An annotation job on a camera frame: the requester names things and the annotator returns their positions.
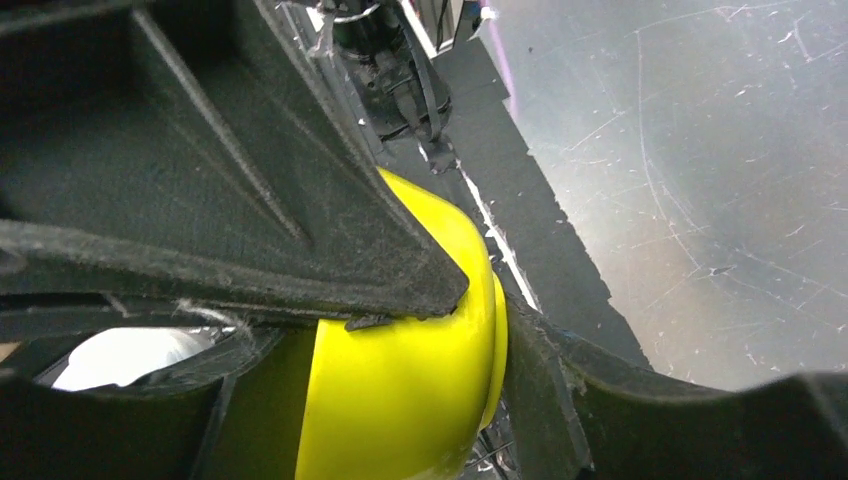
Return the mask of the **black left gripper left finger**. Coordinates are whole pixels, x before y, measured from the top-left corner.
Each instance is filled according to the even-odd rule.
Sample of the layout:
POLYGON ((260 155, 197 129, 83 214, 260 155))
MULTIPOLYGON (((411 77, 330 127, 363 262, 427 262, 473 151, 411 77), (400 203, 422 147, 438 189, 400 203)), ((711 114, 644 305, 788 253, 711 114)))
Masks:
POLYGON ((263 476, 249 409, 284 334, 236 334, 120 388, 69 392, 1 371, 4 479, 249 479, 263 476))

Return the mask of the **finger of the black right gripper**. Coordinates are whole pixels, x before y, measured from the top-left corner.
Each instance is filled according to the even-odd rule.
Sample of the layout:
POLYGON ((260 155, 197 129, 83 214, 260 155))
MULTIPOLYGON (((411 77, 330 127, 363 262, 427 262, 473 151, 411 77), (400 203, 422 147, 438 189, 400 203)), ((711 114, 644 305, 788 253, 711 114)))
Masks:
POLYGON ((1 5, 1 291, 443 316, 467 275, 268 1, 1 5))

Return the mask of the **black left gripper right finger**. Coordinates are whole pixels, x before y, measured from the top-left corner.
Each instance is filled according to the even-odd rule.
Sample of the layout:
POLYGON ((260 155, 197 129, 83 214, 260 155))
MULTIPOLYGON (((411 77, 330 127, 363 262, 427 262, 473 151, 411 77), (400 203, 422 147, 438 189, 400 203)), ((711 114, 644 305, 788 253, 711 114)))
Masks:
POLYGON ((847 377, 729 392, 641 368, 507 301, 504 383, 526 479, 843 479, 847 377))

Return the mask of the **dark striped white bowl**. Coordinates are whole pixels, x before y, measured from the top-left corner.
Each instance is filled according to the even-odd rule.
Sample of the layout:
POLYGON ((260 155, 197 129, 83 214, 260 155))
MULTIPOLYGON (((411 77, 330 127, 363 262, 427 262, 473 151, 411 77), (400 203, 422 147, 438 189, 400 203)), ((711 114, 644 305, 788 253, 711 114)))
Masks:
POLYGON ((215 344, 199 329, 114 328, 75 347, 68 366, 53 381, 54 389, 81 391, 106 385, 125 387, 215 344))

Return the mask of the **yellow green bowl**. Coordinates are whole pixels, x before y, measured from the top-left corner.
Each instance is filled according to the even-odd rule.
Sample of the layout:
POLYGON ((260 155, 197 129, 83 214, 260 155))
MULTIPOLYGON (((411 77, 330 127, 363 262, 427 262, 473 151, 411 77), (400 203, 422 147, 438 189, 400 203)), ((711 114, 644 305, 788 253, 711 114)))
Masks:
POLYGON ((455 479, 493 419, 507 360, 505 295, 476 225, 384 172, 393 193, 466 274, 448 316, 349 332, 317 328, 295 475, 455 479))

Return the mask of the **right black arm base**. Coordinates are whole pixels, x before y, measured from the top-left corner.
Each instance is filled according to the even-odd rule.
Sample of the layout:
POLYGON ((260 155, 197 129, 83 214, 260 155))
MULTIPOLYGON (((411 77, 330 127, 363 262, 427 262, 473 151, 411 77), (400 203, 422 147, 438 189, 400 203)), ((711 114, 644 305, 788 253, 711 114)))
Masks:
POLYGON ((415 139, 432 172, 459 166, 446 127, 451 92, 422 40, 410 1, 299 1, 320 20, 308 49, 341 63, 357 119, 385 142, 415 139))

